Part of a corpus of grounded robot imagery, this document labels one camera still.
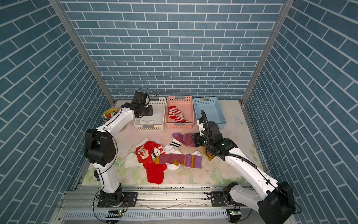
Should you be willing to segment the red white striped sock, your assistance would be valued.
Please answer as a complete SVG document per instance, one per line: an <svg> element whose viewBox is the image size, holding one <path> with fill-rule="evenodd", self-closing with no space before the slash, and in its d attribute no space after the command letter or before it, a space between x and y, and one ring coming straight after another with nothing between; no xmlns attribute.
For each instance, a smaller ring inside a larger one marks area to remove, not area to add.
<svg viewBox="0 0 358 224"><path fill-rule="evenodd" d="M188 120L184 117L183 113L175 105L168 107L168 116L176 123L188 123Z"/></svg>

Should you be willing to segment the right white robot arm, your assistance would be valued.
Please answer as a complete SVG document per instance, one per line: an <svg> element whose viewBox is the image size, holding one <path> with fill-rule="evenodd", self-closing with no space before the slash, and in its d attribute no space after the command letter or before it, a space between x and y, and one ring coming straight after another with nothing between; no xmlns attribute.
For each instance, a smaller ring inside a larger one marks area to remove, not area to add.
<svg viewBox="0 0 358 224"><path fill-rule="evenodd" d="M196 146L204 146L215 157L238 171L254 188L248 190L237 183L223 190L227 203L242 203L257 211L267 224L283 224L296 211L293 188L279 182L256 166L229 138L223 138L218 126L198 121L199 132L193 134Z"/></svg>

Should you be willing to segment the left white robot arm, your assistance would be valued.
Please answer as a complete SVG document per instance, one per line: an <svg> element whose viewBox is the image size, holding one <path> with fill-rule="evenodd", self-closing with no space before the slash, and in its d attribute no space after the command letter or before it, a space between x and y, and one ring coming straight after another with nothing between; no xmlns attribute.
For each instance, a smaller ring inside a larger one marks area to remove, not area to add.
<svg viewBox="0 0 358 224"><path fill-rule="evenodd" d="M94 177L101 183L97 197L109 207L124 204L122 186L114 168L119 151L114 135L135 118L152 116L153 107L149 104L149 95L137 91L132 101L123 104L106 123L85 132L84 155L95 168Z"/></svg>

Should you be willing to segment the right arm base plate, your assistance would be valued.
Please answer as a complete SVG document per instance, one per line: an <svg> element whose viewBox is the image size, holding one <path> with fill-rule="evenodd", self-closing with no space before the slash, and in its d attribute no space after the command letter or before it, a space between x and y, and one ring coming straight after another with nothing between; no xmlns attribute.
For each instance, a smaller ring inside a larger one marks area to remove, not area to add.
<svg viewBox="0 0 358 224"><path fill-rule="evenodd" d="M211 191L206 196L210 200L212 207L247 207L243 203L234 202L227 192Z"/></svg>

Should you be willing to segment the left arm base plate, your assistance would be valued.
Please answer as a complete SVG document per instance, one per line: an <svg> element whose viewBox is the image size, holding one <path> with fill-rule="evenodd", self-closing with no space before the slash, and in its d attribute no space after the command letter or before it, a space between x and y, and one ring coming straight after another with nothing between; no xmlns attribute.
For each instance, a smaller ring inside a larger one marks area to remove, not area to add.
<svg viewBox="0 0 358 224"><path fill-rule="evenodd" d="M99 208L132 208L137 203L138 192L120 192L116 194L103 194L100 192L96 195Z"/></svg>

